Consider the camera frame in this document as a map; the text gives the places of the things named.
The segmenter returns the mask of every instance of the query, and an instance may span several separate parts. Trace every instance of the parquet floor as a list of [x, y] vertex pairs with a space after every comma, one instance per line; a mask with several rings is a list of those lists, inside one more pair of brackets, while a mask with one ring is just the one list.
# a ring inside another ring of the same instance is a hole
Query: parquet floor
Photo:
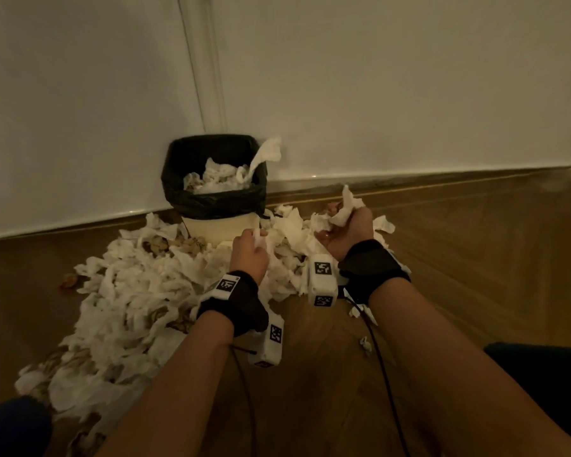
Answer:
[[[370, 192], [364, 200], [396, 225], [388, 242], [413, 283], [476, 344], [571, 346], [571, 183], [560, 173], [557, 182], [531, 173]], [[325, 200], [297, 206], [308, 215]], [[102, 253], [122, 227], [0, 241], [0, 401], [14, 395], [17, 370], [42, 358], [77, 319], [80, 298], [58, 289], [62, 274]], [[316, 308], [291, 298], [273, 307], [286, 324], [281, 365], [243, 363], [259, 454], [402, 455], [376, 355], [367, 358], [358, 345], [366, 328], [348, 317], [346, 302]], [[381, 349], [412, 455], [439, 455], [382, 340]], [[63, 454], [72, 429], [57, 428], [50, 455]], [[229, 360], [202, 455], [249, 451], [247, 404]]]

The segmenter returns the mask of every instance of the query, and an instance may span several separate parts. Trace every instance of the wrist strap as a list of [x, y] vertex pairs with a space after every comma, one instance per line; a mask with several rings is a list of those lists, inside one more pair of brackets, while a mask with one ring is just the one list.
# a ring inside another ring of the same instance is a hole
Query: wrist strap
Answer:
[[374, 239], [353, 245], [344, 260], [338, 264], [338, 269], [342, 276], [349, 279], [345, 285], [347, 292], [356, 303], [364, 305], [368, 304], [372, 292], [383, 282], [395, 277], [410, 282], [410, 277], [391, 253]]
[[268, 326], [268, 313], [258, 299], [258, 284], [245, 271], [225, 274], [201, 297], [197, 318], [210, 310], [229, 318], [235, 337], [249, 330], [263, 332]]

